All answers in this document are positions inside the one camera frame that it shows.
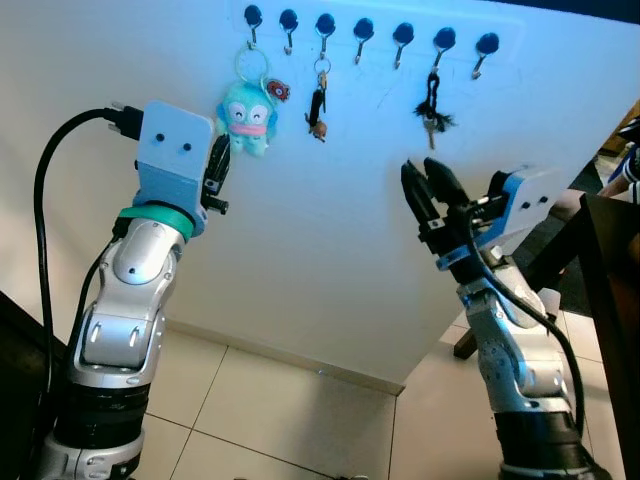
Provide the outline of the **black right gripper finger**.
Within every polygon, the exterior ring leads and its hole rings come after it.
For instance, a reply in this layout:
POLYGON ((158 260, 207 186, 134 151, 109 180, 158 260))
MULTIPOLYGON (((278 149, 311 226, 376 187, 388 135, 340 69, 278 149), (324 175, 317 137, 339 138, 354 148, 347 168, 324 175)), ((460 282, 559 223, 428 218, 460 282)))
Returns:
POLYGON ((448 165, 440 163, 434 157, 425 157, 422 160, 422 174, 425 177, 425 196, 428 198, 426 210, 431 216, 442 215, 436 211, 433 202, 445 206, 445 216, 467 214, 470 210, 470 198, 448 165))
POLYGON ((434 205, 433 198, 430 196, 428 178, 411 161, 406 161, 399 168, 399 182, 413 218, 419 224, 419 237, 425 237, 425 234, 433 229, 431 221, 434 220, 434 205))

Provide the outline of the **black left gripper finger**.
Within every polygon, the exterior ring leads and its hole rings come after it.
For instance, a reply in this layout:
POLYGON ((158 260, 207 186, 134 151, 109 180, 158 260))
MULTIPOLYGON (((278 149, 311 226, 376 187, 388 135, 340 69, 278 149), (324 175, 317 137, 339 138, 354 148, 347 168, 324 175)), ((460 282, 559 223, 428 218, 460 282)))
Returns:
POLYGON ((215 138, 207 159, 207 187, 220 189, 230 168, 230 136, 220 134, 215 138))

